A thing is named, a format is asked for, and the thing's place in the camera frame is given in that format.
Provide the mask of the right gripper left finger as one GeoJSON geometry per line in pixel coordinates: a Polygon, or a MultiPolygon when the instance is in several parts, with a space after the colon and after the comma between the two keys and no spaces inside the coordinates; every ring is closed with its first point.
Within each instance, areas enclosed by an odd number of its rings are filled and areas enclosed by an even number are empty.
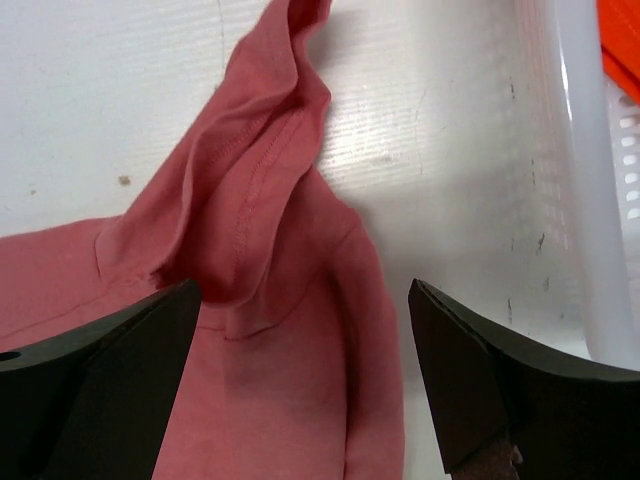
{"type": "Polygon", "coordinates": [[[151,478],[200,306],[187,280],[2,353],[2,478],[151,478]]]}

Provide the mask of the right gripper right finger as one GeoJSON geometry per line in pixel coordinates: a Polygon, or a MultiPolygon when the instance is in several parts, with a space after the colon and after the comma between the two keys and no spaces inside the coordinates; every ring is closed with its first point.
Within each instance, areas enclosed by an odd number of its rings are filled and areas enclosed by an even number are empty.
{"type": "Polygon", "coordinates": [[[454,479],[635,479],[639,374],[556,350],[421,280],[413,337],[454,479]]]}

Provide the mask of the dusty red t-shirt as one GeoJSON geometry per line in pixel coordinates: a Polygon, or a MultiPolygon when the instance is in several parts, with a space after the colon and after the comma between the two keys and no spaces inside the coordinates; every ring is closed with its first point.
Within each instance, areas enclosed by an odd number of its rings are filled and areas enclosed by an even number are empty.
{"type": "Polygon", "coordinates": [[[326,1],[274,1],[120,216],[1,241],[1,346],[191,278],[203,304],[158,479],[399,479],[397,319],[357,212],[315,167],[326,1]]]}

